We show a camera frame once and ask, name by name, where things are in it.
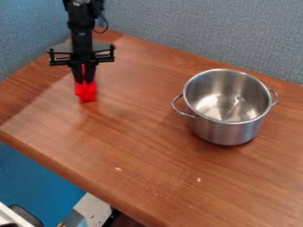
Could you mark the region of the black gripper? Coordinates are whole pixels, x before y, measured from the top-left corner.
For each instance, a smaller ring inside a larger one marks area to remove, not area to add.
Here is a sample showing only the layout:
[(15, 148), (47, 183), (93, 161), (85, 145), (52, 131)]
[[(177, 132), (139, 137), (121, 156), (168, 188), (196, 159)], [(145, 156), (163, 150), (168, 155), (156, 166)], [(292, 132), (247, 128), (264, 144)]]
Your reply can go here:
[(48, 62), (51, 66), (71, 66), (76, 83), (83, 83), (81, 64), (85, 64), (85, 82), (95, 79), (96, 65), (115, 61), (115, 45), (85, 38), (68, 38), (64, 42), (48, 48)]

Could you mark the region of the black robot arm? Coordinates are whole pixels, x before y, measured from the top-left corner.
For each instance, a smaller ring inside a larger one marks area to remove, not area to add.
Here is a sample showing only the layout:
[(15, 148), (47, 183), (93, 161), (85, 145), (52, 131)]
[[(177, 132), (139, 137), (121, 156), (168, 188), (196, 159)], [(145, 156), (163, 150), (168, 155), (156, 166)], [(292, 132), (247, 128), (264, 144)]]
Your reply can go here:
[(68, 66), (77, 85), (92, 84), (99, 63), (115, 60), (115, 45), (95, 41), (92, 32), (103, 18), (104, 0), (63, 0), (69, 39), (47, 50), (51, 66)]

